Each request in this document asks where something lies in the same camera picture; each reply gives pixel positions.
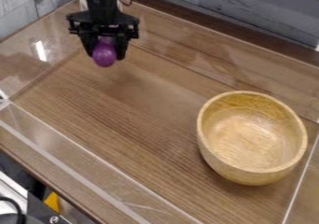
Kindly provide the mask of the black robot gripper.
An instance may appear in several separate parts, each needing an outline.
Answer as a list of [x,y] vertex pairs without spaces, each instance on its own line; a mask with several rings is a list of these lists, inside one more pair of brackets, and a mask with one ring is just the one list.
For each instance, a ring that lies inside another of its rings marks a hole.
[[99,43],[98,36],[115,36],[118,60],[120,61],[126,57],[128,38],[140,36],[140,20],[122,12],[119,0],[84,1],[86,10],[66,15],[68,31],[80,35],[88,56],[92,56]]

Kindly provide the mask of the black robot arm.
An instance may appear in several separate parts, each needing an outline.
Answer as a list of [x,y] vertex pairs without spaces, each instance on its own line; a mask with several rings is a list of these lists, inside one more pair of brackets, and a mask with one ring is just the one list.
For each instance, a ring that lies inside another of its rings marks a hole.
[[140,36],[140,20],[122,12],[119,3],[86,0],[87,10],[66,16],[68,31],[79,36],[87,55],[102,67],[124,59],[130,40]]

